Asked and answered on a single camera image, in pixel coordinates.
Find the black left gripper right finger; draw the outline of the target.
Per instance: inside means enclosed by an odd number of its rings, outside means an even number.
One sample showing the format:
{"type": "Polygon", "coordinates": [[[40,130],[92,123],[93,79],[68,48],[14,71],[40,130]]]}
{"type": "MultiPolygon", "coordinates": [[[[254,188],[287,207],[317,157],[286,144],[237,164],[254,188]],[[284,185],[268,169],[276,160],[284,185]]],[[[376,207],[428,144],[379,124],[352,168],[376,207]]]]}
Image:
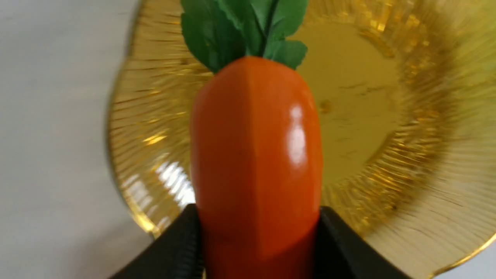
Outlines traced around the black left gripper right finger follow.
{"type": "Polygon", "coordinates": [[[408,279],[330,207],[320,208],[316,238],[317,279],[408,279]]]}

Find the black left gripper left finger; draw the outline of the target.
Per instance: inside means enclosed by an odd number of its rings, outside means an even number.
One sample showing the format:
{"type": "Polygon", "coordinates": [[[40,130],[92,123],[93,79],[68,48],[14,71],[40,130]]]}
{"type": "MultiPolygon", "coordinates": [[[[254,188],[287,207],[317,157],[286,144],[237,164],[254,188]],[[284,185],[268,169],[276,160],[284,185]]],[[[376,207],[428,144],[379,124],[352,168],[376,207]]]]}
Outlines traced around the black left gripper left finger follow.
{"type": "Polygon", "coordinates": [[[112,279],[202,279],[201,226],[195,204],[112,279]]]}

